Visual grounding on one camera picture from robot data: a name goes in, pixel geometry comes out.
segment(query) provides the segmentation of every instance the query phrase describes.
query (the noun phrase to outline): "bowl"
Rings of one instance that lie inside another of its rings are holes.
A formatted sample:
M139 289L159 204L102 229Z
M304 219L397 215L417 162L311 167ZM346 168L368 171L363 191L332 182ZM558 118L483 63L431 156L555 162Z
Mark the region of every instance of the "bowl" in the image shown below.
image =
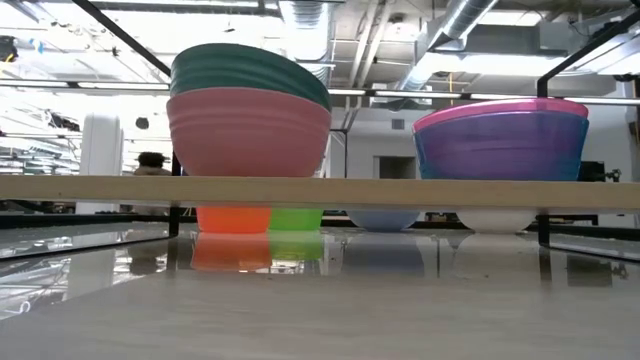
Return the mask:
M198 228L216 234L260 234L267 231L270 208L200 206L196 209Z
M416 121L413 125L413 129L414 132L417 132L427 126L444 121L474 115L513 111L557 111L571 113L585 118L589 115L589 109L587 109L586 106L574 103L572 101L544 98L509 99L486 101L464 106L455 106L436 111Z
M460 222L476 233L514 234L529 226L535 220L535 210L482 210L468 209L456 212Z
M312 176L331 113L293 95L247 88L182 93L167 103L176 156L192 176Z
M322 209L272 209L269 229L280 231L313 231L320 228Z
M372 232L402 231L420 216L419 211L349 210L347 215L356 226Z
M423 179L576 181L589 121L554 111L474 115L414 134Z
M171 66L170 94L213 87L274 90L306 98L331 111L325 85L297 63L250 46L203 44L189 48Z

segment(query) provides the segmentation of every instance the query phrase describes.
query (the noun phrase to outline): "pipe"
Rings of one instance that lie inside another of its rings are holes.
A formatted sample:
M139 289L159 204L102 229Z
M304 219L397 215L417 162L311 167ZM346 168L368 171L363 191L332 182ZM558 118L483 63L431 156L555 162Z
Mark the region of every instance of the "pipe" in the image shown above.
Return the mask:
M373 27L377 8L377 0L369 1L369 8L367 8L366 13L367 20L364 25L364 29L362 30L362 34L360 34L360 41L358 42L358 48L356 49L356 56L353 59L351 72L349 73L349 82L347 83L347 87L352 87L355 85L356 76L358 75L358 69L360 69L360 63L362 62L362 56L364 55L364 50L367 48L367 43L369 42L369 34L371 33L371 28Z
M324 63L328 60L332 5L315 1L280 1L285 24L294 34L292 49L296 60ZM322 64L302 64L328 85L329 68Z
M378 53L378 48L380 47L380 41L382 41L382 37L384 36L384 31L387 28L387 22L389 22L389 17L391 16L391 1L387 0L384 3L384 7L382 8L382 15L380 15L380 21L378 22L378 28L376 29L376 33L373 35L373 40L371 41L371 45L369 46L369 53L367 54L367 59L364 62L364 67L360 72L360 78L358 79L358 87L361 88L364 86L364 82L367 80L367 76L369 75L369 70L371 70L371 64L373 64L373 59L376 57Z
M429 41L427 53L418 60L396 89L402 91L421 90L433 72L437 71L437 66L433 66L433 63L438 61L438 54L430 52L430 50L451 40L467 36L497 2L498 0L451 0L440 28Z

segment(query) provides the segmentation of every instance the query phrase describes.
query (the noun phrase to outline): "wooden shelf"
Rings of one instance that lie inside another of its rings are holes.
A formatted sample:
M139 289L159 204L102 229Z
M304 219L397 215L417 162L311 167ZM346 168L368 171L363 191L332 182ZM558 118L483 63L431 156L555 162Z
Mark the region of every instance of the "wooden shelf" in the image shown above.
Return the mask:
M163 176L0 176L0 198L324 209L640 212L640 184Z

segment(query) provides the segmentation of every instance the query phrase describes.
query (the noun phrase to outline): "purple bowl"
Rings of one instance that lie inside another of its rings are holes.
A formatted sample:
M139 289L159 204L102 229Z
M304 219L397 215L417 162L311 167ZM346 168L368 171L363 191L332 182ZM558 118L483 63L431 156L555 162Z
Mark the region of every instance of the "purple bowl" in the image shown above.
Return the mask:
M556 111L474 115L418 130L423 179L576 181L589 121Z

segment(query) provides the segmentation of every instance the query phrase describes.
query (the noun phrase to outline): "metal beam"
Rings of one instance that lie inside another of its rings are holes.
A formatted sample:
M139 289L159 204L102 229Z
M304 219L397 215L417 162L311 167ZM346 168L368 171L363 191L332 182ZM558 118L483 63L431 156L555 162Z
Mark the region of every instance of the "metal beam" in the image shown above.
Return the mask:
M73 0L73 2L78 5L82 10L84 10L87 14L91 15L94 19L96 19L102 26L107 28L107 30L111 31L116 37L122 40L125 44L133 49L133 51L137 52L145 58L148 62L153 64L158 70L162 71L165 75L171 76L171 69L160 61L155 55L153 55L147 48L142 46L138 41L136 41L131 35L129 35L126 31L122 30L118 24L113 22L113 20L109 19L108 16L103 14L95 5L93 5L88 0Z
M583 57L589 55L592 51L605 44L607 41L613 39L619 34L622 34L629 30L629 28L640 21L640 9L636 10L631 15L627 16L624 20L609 28L594 40L590 41L585 47L578 50L573 55L569 56L566 60L560 63L555 68L551 69L548 73L538 79L538 97L549 96L549 80L553 79L556 75L562 71L568 69L571 65L578 62Z

